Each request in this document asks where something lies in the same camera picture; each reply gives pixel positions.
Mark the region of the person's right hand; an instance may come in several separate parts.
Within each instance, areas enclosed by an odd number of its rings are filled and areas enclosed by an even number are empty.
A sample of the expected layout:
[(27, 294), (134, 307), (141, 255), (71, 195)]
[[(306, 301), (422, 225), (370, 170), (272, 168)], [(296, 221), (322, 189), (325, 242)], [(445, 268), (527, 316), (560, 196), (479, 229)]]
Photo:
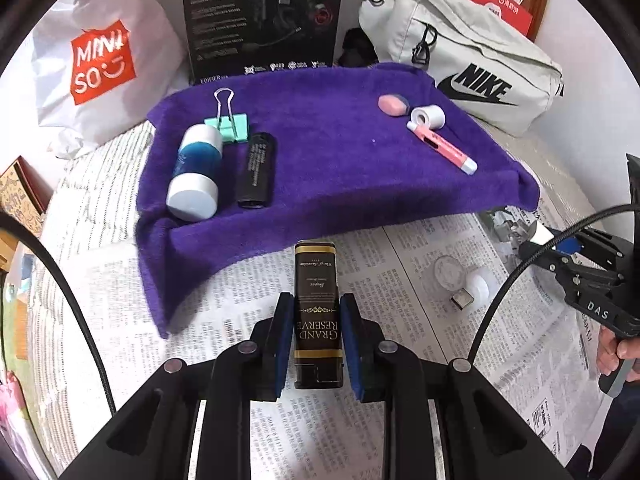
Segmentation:
[(640, 359), (640, 339), (617, 339), (612, 330), (601, 326), (597, 350), (597, 367), (608, 376), (617, 370), (623, 360)]

